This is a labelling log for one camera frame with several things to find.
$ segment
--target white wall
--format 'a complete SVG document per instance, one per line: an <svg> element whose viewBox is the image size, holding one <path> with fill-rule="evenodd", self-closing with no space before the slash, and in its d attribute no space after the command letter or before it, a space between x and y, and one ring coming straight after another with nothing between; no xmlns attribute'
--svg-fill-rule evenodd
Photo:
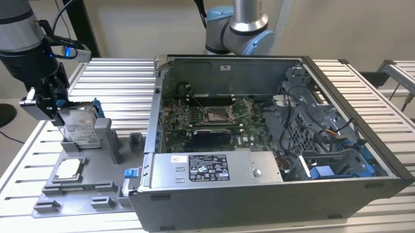
<svg viewBox="0 0 415 233"><path fill-rule="evenodd" d="M55 20L56 14L57 14L57 8L55 5L55 1L53 0L31 1L31 6L32 6L32 10L35 12L37 19L39 20L45 19L49 21L49 23L52 23L52 21ZM64 13L64 18L68 23L72 38L76 39L67 13ZM61 20L57 23L56 34L64 37L68 36L67 28ZM65 71L69 77L77 66L77 62L76 61L61 61L61 60L60 62L64 63ZM27 95L27 92L25 92L23 83L11 76L3 63L0 62L0 99L7 99L7 98L20 99L25 95Z"/></svg>
<svg viewBox="0 0 415 233"><path fill-rule="evenodd" d="M279 54L348 59L376 70L415 60L415 0L295 0Z"/></svg>
<svg viewBox="0 0 415 233"><path fill-rule="evenodd" d="M205 0L205 10L231 0ZM264 0L269 29L281 0ZM87 0L85 6L103 57L153 58L200 54L205 30L193 0Z"/></svg>

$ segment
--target power supply label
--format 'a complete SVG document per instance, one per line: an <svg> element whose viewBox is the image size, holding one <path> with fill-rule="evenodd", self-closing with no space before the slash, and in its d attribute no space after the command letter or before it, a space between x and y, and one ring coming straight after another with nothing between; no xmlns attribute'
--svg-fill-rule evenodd
<svg viewBox="0 0 415 233"><path fill-rule="evenodd" d="M227 155L189 155L188 178L192 182L231 180Z"/></svg>

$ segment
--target blue latch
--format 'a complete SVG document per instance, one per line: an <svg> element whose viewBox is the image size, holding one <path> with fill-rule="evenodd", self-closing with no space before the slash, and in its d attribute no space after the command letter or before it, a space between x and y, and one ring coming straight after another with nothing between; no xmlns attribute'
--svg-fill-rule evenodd
<svg viewBox="0 0 415 233"><path fill-rule="evenodd" d="M139 170L136 168L131 168L124 171L125 179L136 179L137 177L139 177Z"/></svg>

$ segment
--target aluminum extrusion table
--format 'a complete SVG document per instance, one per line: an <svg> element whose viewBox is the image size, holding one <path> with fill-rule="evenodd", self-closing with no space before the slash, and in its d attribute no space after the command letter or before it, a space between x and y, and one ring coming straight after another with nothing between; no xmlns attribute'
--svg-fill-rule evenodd
<svg viewBox="0 0 415 233"><path fill-rule="evenodd" d="M373 128L400 162L415 174L415 125L349 64L315 60L324 74ZM92 59L80 63L71 79L69 99L103 103L120 137L145 134L153 92L153 61ZM63 136L41 121L0 179L3 232L139 232L136 213L33 219L29 215L61 151ZM351 218L284 224L203 229L197 232L415 232L415 184L391 199L371 202Z"/></svg>

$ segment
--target screw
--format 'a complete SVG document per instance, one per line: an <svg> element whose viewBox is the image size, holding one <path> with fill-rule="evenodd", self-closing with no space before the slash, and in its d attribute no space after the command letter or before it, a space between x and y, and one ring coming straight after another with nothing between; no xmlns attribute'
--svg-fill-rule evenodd
<svg viewBox="0 0 415 233"><path fill-rule="evenodd" d="M253 169L252 172L256 178L261 176L261 171L259 169Z"/></svg>

